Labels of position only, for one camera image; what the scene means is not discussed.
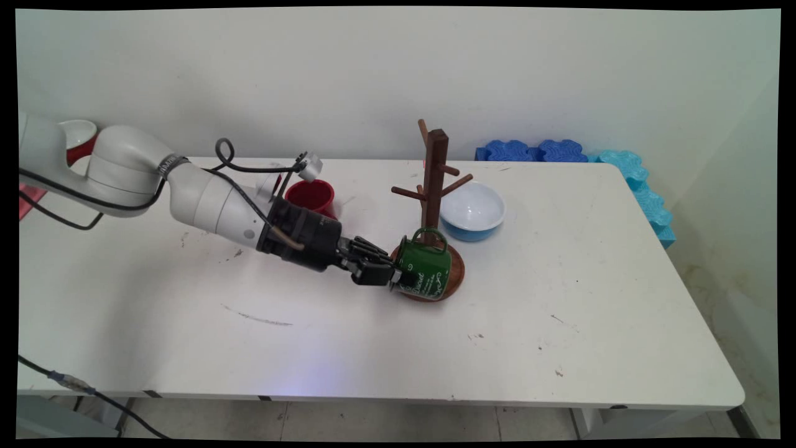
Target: blue bowl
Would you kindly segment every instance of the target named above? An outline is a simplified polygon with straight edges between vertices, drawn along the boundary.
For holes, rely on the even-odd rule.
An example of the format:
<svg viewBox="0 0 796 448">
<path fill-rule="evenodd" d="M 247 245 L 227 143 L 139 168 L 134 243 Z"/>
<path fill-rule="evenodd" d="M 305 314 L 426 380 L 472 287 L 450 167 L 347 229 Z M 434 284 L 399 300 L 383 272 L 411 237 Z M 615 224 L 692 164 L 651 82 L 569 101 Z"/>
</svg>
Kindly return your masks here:
<svg viewBox="0 0 796 448">
<path fill-rule="evenodd" d="M 444 219 L 440 219 L 440 221 L 443 222 L 443 227 L 445 227 L 445 232 L 447 232 L 447 234 L 462 241 L 481 241 L 482 239 L 488 238 L 495 229 L 497 229 L 497 227 L 493 227 L 488 230 L 464 230 L 459 229 L 457 226 L 454 226 Z"/>
<path fill-rule="evenodd" d="M 451 237 L 479 241 L 501 225 L 505 203 L 495 190 L 472 180 L 443 198 L 439 217 Z"/>
</svg>

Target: white table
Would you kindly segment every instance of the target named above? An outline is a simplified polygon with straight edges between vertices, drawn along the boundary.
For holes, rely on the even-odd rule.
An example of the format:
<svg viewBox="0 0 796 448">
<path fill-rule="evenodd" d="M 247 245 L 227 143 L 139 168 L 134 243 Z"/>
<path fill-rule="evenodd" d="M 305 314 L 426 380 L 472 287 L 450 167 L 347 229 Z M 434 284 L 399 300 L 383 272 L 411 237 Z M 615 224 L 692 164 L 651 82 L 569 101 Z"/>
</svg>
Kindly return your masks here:
<svg viewBox="0 0 796 448">
<path fill-rule="evenodd" d="M 19 226 L 19 352 L 108 395 L 570 407 L 595 438 L 652 434 L 743 402 L 615 167 L 452 164 L 499 191 L 508 213 L 483 242 L 451 241 L 466 277 L 436 304 L 357 286 L 334 267 L 241 253 L 173 220 L 168 187 L 143 216 L 105 217 L 88 232 L 32 210 Z M 248 185 L 257 176 L 229 174 Z M 419 226 L 419 203 L 390 193 L 422 183 L 419 160 L 327 159 L 321 178 L 345 236 L 389 252 Z M 41 203 L 93 216 L 52 193 Z M 23 366 L 17 389 L 68 393 Z M 630 409 L 607 409 L 616 405 Z"/>
</svg>

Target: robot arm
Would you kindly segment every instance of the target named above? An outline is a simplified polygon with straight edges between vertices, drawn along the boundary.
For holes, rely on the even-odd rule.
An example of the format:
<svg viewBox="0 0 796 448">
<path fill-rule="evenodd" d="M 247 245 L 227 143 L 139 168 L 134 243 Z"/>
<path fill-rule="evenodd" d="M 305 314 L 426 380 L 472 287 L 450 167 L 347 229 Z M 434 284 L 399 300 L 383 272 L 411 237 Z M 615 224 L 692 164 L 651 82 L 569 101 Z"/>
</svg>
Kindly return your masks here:
<svg viewBox="0 0 796 448">
<path fill-rule="evenodd" d="M 350 271 L 359 285 L 392 286 L 401 278 L 386 252 L 364 238 L 342 237 L 340 222 L 275 196 L 279 173 L 270 173 L 255 188 L 239 186 L 129 126 L 111 126 L 97 136 L 86 175 L 67 167 L 64 148 L 57 124 L 19 113 L 20 182 L 127 218 L 144 213 L 165 180 L 171 215 L 179 222 L 316 271 L 335 265 Z M 321 167 L 317 156 L 306 154 L 294 165 L 309 181 Z"/>
</svg>

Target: green mug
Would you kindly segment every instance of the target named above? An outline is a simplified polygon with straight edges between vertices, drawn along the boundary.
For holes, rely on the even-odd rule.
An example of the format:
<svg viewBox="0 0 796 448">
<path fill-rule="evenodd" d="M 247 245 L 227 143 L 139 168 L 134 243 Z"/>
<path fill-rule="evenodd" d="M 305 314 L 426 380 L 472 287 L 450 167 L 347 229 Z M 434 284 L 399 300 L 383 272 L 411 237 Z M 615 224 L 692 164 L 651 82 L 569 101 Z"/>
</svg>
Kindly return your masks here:
<svg viewBox="0 0 796 448">
<path fill-rule="evenodd" d="M 436 235 L 443 243 L 443 248 L 426 246 L 415 241 L 425 233 Z M 404 235 L 396 256 L 396 267 L 403 273 L 409 273 L 412 278 L 410 285 L 404 285 L 404 282 L 398 284 L 402 293 L 429 301 L 442 299 L 451 275 L 451 253 L 447 249 L 447 239 L 439 230 L 431 227 L 418 229 L 411 241 Z"/>
</svg>

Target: wooden base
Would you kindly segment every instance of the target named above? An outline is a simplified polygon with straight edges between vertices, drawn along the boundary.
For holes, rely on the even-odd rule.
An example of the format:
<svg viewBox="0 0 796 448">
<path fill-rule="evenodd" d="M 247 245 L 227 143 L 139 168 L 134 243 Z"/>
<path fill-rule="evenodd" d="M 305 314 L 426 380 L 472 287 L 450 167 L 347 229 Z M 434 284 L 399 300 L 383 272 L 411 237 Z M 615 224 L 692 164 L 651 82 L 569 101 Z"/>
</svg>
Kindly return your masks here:
<svg viewBox="0 0 796 448">
<path fill-rule="evenodd" d="M 437 241 L 435 246 L 442 248 L 443 243 Z M 393 260 L 396 259 L 396 255 L 398 254 L 398 249 L 400 246 L 396 247 L 392 254 L 390 254 L 390 258 Z M 438 301 L 430 301 L 423 297 L 413 296 L 411 294 L 401 293 L 404 294 L 406 297 L 418 302 L 439 302 L 444 301 L 448 297 L 452 296 L 453 293 L 456 292 L 456 289 L 462 284 L 462 280 L 464 280 L 464 260 L 462 260 L 462 256 L 458 254 L 458 251 L 453 248 L 453 246 L 448 245 L 448 251 L 451 253 L 451 274 L 448 276 L 448 284 L 445 287 L 445 293 Z"/>
</svg>

